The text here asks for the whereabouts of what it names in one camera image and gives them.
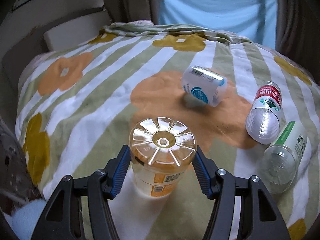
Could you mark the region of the clear orange-label cup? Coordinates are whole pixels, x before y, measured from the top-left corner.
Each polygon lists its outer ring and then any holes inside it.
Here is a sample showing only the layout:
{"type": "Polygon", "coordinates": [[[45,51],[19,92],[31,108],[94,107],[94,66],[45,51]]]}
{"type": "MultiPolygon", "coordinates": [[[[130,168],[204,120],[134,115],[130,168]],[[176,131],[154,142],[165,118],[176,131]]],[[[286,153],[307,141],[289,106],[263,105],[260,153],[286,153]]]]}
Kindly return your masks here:
{"type": "Polygon", "coordinates": [[[195,135],[183,123],[167,117],[147,118],[129,136],[136,187],[148,197],[172,193],[197,150],[195,135]]]}

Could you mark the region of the white blue-label cup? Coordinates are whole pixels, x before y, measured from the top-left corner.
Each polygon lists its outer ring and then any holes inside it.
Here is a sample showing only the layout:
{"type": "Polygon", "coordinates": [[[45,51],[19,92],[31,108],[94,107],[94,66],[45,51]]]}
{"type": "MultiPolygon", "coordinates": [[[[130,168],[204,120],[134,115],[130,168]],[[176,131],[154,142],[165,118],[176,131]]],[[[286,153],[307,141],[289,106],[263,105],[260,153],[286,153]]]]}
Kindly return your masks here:
{"type": "Polygon", "coordinates": [[[225,96],[228,81],[211,69],[190,66],[183,73],[181,85],[186,93],[207,105],[216,107],[225,96]]]}

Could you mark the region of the floral striped blanket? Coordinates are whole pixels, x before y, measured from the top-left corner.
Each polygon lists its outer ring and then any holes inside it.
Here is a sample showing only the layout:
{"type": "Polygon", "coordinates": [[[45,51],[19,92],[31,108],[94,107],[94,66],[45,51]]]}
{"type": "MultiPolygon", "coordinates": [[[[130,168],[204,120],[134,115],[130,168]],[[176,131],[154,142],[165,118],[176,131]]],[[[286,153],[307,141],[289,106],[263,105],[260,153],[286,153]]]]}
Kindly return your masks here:
{"type": "Polygon", "coordinates": [[[103,27],[92,41],[26,66],[15,135],[46,199],[63,176],[84,177],[104,167],[136,123],[159,116],[187,125],[218,167],[250,177],[265,147],[247,134],[245,119],[266,81],[281,90],[281,124],[299,121],[308,133],[294,182],[275,196],[291,238],[302,239],[319,214],[319,86],[297,63],[247,38],[182,24],[103,27]],[[190,66],[227,79],[216,107],[183,90],[190,66]]]}

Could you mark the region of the dark headboard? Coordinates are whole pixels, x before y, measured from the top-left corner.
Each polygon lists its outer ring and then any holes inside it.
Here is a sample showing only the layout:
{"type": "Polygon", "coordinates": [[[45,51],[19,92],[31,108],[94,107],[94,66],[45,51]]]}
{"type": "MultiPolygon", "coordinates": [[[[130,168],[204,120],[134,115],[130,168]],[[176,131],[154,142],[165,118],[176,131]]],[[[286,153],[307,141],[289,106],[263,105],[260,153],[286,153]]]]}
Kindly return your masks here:
{"type": "Polygon", "coordinates": [[[9,80],[10,86],[14,93],[17,92],[18,81],[27,64],[37,55],[47,53],[49,51],[43,35],[53,27],[63,24],[69,20],[73,20],[80,16],[85,16],[95,12],[101,12],[102,8],[86,9],[73,12],[43,26],[35,28],[29,35],[17,42],[3,56],[1,61],[4,73],[9,80]]]}

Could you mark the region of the white pillow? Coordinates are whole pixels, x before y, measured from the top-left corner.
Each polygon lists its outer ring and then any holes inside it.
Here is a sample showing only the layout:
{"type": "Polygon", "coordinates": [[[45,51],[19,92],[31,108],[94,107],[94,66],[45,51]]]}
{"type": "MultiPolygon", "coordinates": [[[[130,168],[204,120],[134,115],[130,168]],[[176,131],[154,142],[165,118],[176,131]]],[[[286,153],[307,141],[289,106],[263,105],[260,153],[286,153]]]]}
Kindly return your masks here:
{"type": "Polygon", "coordinates": [[[57,25],[43,38],[50,51],[66,50],[97,37],[100,29],[111,22],[107,11],[99,11],[57,25]]]}

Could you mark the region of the light blue hanging cloth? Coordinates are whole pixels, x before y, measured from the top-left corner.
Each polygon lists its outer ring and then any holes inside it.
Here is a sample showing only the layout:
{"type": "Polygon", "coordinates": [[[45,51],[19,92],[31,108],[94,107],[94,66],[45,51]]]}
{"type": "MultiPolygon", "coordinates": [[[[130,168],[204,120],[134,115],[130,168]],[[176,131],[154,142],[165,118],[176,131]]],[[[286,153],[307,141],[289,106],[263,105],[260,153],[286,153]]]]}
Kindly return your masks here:
{"type": "Polygon", "coordinates": [[[225,30],[276,46],[277,0],[161,0],[160,24],[225,30]]]}

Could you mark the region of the right brown curtain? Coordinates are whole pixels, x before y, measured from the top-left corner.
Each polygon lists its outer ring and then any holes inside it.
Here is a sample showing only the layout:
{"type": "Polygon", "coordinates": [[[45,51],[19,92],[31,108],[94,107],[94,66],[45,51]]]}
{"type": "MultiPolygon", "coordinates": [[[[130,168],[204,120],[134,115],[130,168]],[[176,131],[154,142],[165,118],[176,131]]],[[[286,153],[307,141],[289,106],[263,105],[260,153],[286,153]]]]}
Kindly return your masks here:
{"type": "Polygon", "coordinates": [[[319,0],[277,0],[276,50],[319,83],[319,0]]]}

